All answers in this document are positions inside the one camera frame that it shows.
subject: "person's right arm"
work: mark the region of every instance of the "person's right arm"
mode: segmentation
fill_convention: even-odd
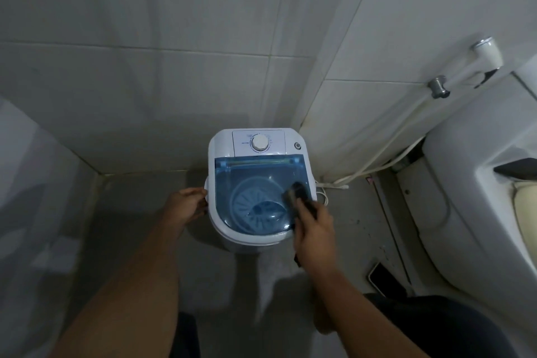
[[[300,219],[296,219],[295,251],[349,357],[426,358],[337,268],[333,218],[324,205],[313,205],[317,219],[300,200],[296,204]]]

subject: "forearm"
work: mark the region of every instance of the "forearm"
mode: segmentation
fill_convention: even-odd
[[[349,357],[427,357],[340,271],[313,275],[312,280]]]
[[[67,329],[52,357],[167,357],[175,334],[180,228],[159,222]]]

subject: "washing machine lid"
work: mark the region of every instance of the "washing machine lid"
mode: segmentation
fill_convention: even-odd
[[[214,160],[214,178],[219,218],[247,235],[289,231],[294,221],[282,195],[296,181],[311,192],[302,154],[219,157]]]

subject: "person's left arm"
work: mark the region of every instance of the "person's left arm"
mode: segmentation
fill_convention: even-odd
[[[179,308],[175,247],[185,225],[204,213],[206,194],[187,188],[169,196],[149,236],[88,302],[50,358],[168,357]]]

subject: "dark clothing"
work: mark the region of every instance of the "dark clothing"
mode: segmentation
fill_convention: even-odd
[[[366,297],[431,358],[517,357],[492,321],[447,297]],[[179,313],[170,358],[200,358],[196,320],[189,314]]]

